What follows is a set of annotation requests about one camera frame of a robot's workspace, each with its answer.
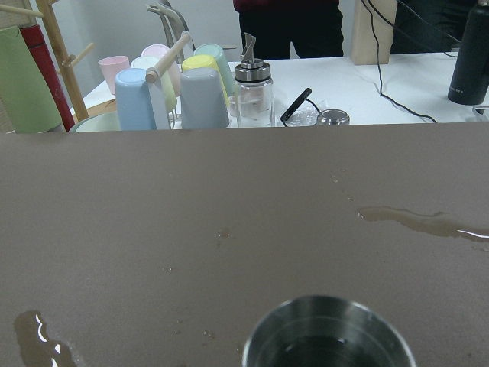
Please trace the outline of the yellow plastic cup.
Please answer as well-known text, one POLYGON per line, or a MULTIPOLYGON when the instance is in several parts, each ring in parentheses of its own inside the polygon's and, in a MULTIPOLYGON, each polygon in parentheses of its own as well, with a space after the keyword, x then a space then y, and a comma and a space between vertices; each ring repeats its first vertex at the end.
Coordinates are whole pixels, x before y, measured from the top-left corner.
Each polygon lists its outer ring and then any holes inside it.
POLYGON ((224 83, 222 81, 221 74, 219 72, 217 63, 212 56, 205 55, 205 54, 191 56, 191 57, 189 57, 183 61, 181 67, 182 67, 183 72, 187 71, 187 70, 195 70, 195 69, 199 69, 199 68, 208 68, 208 69, 212 69, 212 70, 216 71, 220 77, 220 83, 221 83, 221 88, 222 88, 222 93, 223 93, 223 97, 225 100, 225 104, 227 106, 229 106, 229 99, 228 99, 228 95, 227 95, 227 92, 226 92, 225 87, 224 87, 224 83))

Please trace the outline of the mint green plastic cup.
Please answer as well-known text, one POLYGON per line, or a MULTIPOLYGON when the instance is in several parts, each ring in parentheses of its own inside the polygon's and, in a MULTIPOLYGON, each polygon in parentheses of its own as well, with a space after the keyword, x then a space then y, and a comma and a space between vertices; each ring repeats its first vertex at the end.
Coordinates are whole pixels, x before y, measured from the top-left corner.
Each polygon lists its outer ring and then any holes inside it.
POLYGON ((232 75, 228 60, 224 54, 224 49, 217 44, 203 44, 198 46, 194 50, 195 55, 209 55, 212 56, 218 66, 219 72, 224 83, 225 90, 228 96, 233 96, 235 94, 235 78, 232 75))

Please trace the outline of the steel lid on table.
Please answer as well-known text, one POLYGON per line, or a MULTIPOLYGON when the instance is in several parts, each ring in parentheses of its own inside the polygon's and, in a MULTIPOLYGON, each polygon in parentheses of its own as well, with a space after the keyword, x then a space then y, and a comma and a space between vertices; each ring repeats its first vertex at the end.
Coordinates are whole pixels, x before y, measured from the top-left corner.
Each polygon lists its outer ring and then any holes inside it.
POLYGON ((316 119, 317 125, 348 125, 349 123, 350 116, 341 109, 325 109, 316 119))

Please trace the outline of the standing person dark clothes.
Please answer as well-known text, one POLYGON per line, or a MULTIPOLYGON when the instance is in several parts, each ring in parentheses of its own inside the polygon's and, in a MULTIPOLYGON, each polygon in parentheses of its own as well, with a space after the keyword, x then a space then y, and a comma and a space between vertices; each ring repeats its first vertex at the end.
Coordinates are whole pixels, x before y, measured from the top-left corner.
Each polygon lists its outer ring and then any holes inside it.
POLYGON ((254 56, 264 60, 342 57, 343 15, 336 0, 233 2, 241 37, 255 37, 254 56))

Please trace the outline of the blue plastic cup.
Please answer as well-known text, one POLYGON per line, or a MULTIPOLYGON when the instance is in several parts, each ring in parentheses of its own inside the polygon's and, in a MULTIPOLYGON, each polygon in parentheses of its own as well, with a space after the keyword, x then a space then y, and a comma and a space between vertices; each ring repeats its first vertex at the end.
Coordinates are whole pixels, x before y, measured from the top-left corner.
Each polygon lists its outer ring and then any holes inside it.
POLYGON ((115 97, 122 131, 156 129, 146 70, 129 68, 120 71, 115 76, 115 97))

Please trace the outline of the black water bottle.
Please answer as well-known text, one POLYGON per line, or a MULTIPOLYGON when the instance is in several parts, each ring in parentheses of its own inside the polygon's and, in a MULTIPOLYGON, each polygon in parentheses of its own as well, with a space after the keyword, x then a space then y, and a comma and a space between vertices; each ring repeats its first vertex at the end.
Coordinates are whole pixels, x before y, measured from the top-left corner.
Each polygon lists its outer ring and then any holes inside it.
POLYGON ((478 1, 468 14, 448 98, 461 105, 479 105, 487 89, 488 1, 478 1))

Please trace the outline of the white plate green rim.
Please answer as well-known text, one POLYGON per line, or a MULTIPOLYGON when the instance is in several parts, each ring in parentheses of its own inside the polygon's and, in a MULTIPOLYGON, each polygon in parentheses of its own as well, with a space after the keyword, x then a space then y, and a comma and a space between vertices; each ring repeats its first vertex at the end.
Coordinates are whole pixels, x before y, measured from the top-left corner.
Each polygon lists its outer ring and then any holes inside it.
POLYGON ((70 133, 110 132, 120 130, 117 112, 107 112, 78 122, 70 129, 70 133))

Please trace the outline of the grey plastic cup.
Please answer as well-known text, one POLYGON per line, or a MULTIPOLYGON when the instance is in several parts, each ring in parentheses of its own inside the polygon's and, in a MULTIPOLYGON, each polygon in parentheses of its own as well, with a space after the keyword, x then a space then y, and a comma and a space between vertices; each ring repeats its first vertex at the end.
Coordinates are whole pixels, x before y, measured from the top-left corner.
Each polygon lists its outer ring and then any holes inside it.
POLYGON ((227 128, 228 110, 218 71, 208 67, 185 70, 180 80, 182 129, 227 128))

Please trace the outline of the pink plastic cup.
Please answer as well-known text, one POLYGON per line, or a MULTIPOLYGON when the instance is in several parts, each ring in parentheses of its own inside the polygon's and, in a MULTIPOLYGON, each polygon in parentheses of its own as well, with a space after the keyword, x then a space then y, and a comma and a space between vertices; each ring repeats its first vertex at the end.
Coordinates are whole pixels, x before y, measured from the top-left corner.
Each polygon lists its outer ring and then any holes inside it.
POLYGON ((105 78, 109 91, 115 95, 115 77, 122 71, 130 67, 128 56, 111 56, 105 57, 98 61, 102 75, 105 78))

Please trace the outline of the wooden cup rack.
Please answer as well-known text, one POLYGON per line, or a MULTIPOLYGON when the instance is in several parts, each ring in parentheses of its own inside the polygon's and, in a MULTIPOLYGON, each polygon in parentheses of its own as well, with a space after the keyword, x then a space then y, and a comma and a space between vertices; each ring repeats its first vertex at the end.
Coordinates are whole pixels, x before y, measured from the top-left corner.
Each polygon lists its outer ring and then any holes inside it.
MULTIPOLYGON (((94 44, 91 43, 87 45, 86 48, 76 56, 68 54, 52 9, 53 3, 53 1, 40 1, 38 2, 40 9, 34 11, 26 1, 18 1, 15 5, 8 5, 6 2, 2 1, 1 10, 6 13, 22 15, 29 18, 43 18, 45 20, 45 27, 53 45, 53 52, 55 53, 58 63, 60 63, 60 75, 68 90, 75 116, 78 121, 81 121, 88 118, 89 113, 81 96, 81 92, 79 91, 78 83, 73 72, 73 66, 94 48, 94 44)), ((156 123, 157 129, 171 128, 164 102, 164 90, 161 84, 161 77, 170 68, 179 53, 183 51, 183 48, 190 43, 191 40, 190 33, 184 31, 181 34, 180 39, 175 42, 167 54, 158 61, 154 67, 151 67, 146 71, 144 84, 149 89, 149 96, 145 98, 144 101, 149 102, 151 105, 151 120, 156 123)))

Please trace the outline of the glass oil dispenser bottle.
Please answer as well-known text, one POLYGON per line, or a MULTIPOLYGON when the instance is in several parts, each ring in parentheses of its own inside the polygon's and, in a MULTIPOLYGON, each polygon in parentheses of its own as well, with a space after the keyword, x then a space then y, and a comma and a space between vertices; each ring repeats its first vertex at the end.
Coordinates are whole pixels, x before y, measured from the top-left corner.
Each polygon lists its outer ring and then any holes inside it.
POLYGON ((235 101, 239 128, 266 128, 274 124, 274 81, 270 65, 254 55, 256 37, 244 33, 241 62, 235 67, 235 101))

